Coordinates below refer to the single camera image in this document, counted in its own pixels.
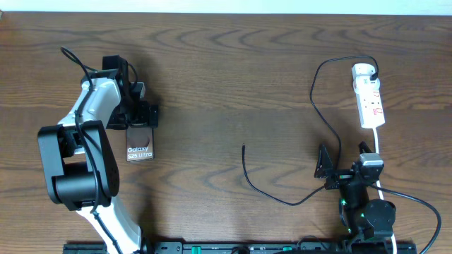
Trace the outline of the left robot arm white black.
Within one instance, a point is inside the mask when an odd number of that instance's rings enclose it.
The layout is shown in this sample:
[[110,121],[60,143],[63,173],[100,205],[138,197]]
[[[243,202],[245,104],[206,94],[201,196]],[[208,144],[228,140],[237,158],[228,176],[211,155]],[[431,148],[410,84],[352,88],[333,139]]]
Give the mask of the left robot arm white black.
[[155,251],[118,196],[119,169],[106,133],[157,125],[157,108],[144,100],[144,83],[129,80],[131,68],[118,55],[103,57],[99,71],[83,66],[70,112],[37,134],[50,200],[86,218],[105,253]]

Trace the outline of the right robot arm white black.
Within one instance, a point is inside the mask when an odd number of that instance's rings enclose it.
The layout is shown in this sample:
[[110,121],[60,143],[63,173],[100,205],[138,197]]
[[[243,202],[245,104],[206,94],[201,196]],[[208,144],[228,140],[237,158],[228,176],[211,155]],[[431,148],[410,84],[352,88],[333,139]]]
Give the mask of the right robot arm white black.
[[379,180],[384,163],[366,143],[359,144],[359,159],[349,169],[335,169],[326,146],[319,145],[314,176],[324,179],[326,190],[340,191],[340,216],[354,238],[386,240],[393,235],[396,207],[380,198],[371,200],[367,188]]

